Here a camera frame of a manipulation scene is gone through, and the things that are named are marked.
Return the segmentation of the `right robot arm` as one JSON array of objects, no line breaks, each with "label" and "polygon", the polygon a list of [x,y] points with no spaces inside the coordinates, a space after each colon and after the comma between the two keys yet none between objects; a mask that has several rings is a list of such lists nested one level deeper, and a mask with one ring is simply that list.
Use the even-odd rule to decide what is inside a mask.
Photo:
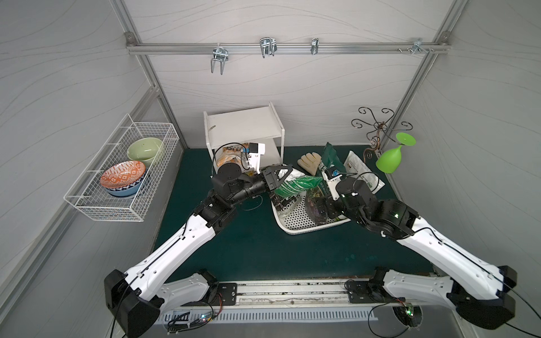
[{"label": "right robot arm", "polygon": [[448,307],[469,323],[495,330],[514,318],[510,291],[517,273],[487,263],[438,232],[417,211],[396,199],[379,200],[365,181],[353,176],[324,179],[316,205],[324,215],[344,217],[424,257],[445,276],[428,277],[377,268],[366,288],[376,301],[418,300]]}]

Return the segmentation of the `white green shelf bag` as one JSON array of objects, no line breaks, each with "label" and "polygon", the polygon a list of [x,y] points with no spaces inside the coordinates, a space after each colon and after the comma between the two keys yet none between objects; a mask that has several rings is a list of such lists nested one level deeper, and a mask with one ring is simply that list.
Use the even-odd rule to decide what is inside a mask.
[{"label": "white green shelf bag", "polygon": [[280,197],[292,197],[318,187],[322,181],[321,176],[305,175],[293,168],[284,183],[274,193]]}]

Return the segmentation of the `white green fertilizer bag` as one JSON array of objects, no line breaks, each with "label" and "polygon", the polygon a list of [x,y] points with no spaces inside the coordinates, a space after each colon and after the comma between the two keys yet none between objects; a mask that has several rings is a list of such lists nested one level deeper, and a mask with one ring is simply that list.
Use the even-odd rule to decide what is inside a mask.
[{"label": "white green fertilizer bag", "polygon": [[374,194],[385,186],[385,183],[353,151],[349,151],[344,166],[347,173],[361,178]]}]

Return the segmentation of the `black white fertilizer bag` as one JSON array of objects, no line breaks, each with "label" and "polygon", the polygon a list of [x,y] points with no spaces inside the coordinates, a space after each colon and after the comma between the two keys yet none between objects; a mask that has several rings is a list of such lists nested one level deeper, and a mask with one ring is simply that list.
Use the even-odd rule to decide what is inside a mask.
[{"label": "black white fertilizer bag", "polygon": [[280,197],[277,194],[271,194],[270,200],[276,210],[278,219],[284,221],[288,217],[307,215],[306,196],[306,192],[302,192],[292,197]]}]

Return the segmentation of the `dark green soil bag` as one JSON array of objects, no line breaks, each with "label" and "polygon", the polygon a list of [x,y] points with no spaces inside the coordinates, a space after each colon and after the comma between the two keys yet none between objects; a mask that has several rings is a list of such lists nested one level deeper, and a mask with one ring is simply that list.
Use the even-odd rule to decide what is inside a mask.
[{"label": "dark green soil bag", "polygon": [[[333,145],[330,143],[327,143],[325,145],[325,148],[323,150],[323,155],[321,156],[321,163],[318,167],[316,176],[322,176],[322,172],[324,172],[325,169],[330,168],[332,166],[335,166],[341,173],[342,173],[342,179],[345,177],[346,168],[340,161],[338,154],[336,150],[334,149]],[[316,197],[330,197],[331,193],[328,189],[328,186],[323,178],[322,183],[311,190],[307,191],[306,196],[306,212],[309,215],[309,217],[312,219],[312,200]],[[322,225],[325,222],[315,222],[318,225]]]}]

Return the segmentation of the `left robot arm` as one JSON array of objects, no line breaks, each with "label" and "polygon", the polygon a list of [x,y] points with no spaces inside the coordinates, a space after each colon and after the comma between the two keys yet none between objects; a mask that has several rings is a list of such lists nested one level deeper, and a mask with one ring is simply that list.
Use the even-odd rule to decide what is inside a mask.
[{"label": "left robot arm", "polygon": [[243,201],[279,188],[293,172],[292,166],[268,166],[248,175],[240,166],[227,163],[211,178],[207,197],[194,208],[185,224],[127,271],[111,271],[104,279],[108,310],[126,337],[140,337],[171,309],[197,301],[211,301],[218,283],[201,271],[177,283],[169,277],[198,248],[213,239],[235,218]]}]

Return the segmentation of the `white perforated plastic basket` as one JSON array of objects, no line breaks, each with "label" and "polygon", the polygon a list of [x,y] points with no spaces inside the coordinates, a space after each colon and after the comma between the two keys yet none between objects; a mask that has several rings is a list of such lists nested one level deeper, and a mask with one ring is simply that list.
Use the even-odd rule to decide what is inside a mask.
[{"label": "white perforated plastic basket", "polygon": [[293,203],[286,205],[285,211],[279,211],[274,202],[271,203],[273,215],[280,229],[289,235],[301,235],[308,232],[315,232],[327,228],[333,228],[338,225],[348,223],[349,218],[339,216],[333,220],[318,225],[309,217],[305,210],[306,193],[302,192],[294,198]]}]

